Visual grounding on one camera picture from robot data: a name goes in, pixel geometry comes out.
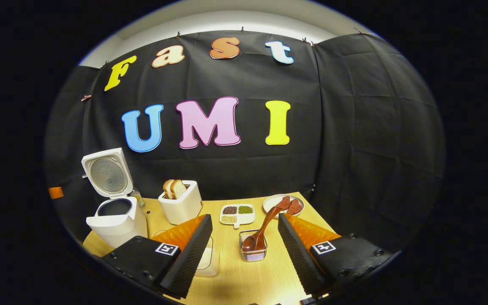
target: brown spoon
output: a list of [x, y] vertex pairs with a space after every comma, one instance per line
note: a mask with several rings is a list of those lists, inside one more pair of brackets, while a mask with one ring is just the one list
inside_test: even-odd
[[271, 220], [281, 211], [283, 211], [283, 209], [277, 206], [273, 206], [269, 210], [267, 216], [265, 216], [265, 220], [263, 221], [263, 226], [261, 226], [261, 228], [253, 235], [246, 237], [246, 239], [242, 243], [242, 251], [249, 252], [263, 250], [265, 248], [263, 233], [265, 233], [265, 229], [267, 228], [269, 222], [271, 222]]

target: white wall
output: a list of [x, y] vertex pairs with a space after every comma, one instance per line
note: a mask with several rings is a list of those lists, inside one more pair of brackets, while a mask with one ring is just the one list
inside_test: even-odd
[[184, 0], [165, 6], [121, 29], [90, 52], [79, 65], [101, 67], [146, 44], [202, 31], [259, 31], [318, 43], [339, 35], [372, 33], [356, 21], [303, 0]]

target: orange tape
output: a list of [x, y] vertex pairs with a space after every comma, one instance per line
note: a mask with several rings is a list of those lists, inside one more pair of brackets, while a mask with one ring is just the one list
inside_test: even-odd
[[56, 199], [64, 196], [64, 191], [62, 191], [61, 187], [59, 186], [49, 188], [48, 193], [50, 193], [50, 198], [52, 199]]

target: table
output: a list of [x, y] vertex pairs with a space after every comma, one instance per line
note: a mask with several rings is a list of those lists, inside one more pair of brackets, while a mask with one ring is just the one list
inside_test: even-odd
[[[334, 230], [316, 212], [304, 197], [298, 193], [289, 193], [302, 199], [305, 208], [298, 216], [308, 222]], [[265, 238], [269, 245], [265, 259], [259, 262], [244, 262], [240, 257], [240, 245], [238, 233], [242, 230], [259, 229], [266, 212], [263, 210], [263, 201], [267, 197], [257, 197], [238, 200], [203, 201], [203, 207], [199, 215], [210, 214], [212, 216], [212, 238], [214, 246], [219, 247], [219, 271], [213, 277], [195, 276], [189, 288], [186, 299], [169, 299], [186, 305], [299, 305], [301, 299], [307, 299], [297, 272], [289, 258], [289, 254], [280, 233], [277, 229], [278, 220], [274, 218], [265, 230]], [[148, 237], [151, 238], [159, 230], [168, 230], [174, 227], [169, 224], [161, 205], [157, 199], [144, 198], [142, 207], [147, 218]], [[240, 225], [235, 229], [232, 225], [219, 222], [219, 213], [224, 205], [248, 203], [254, 206], [255, 222]], [[104, 256], [114, 248], [105, 243], [95, 232], [90, 232], [83, 242], [91, 254]]]

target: white appliance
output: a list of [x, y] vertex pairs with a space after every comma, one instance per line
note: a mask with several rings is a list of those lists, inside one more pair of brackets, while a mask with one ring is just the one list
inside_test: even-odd
[[173, 225], [179, 225], [182, 222], [187, 222], [188, 220], [197, 217], [203, 207], [203, 201], [201, 199], [201, 193], [199, 193], [197, 182], [192, 180], [182, 180], [182, 183], [186, 186], [186, 191], [182, 197], [178, 199], [168, 199], [165, 197], [165, 192], [163, 192], [157, 198], [167, 220]]
[[84, 156], [82, 166], [97, 193], [110, 198], [86, 218], [88, 226], [114, 248], [137, 235], [148, 238], [146, 216], [137, 198], [129, 196], [133, 180], [122, 148]]

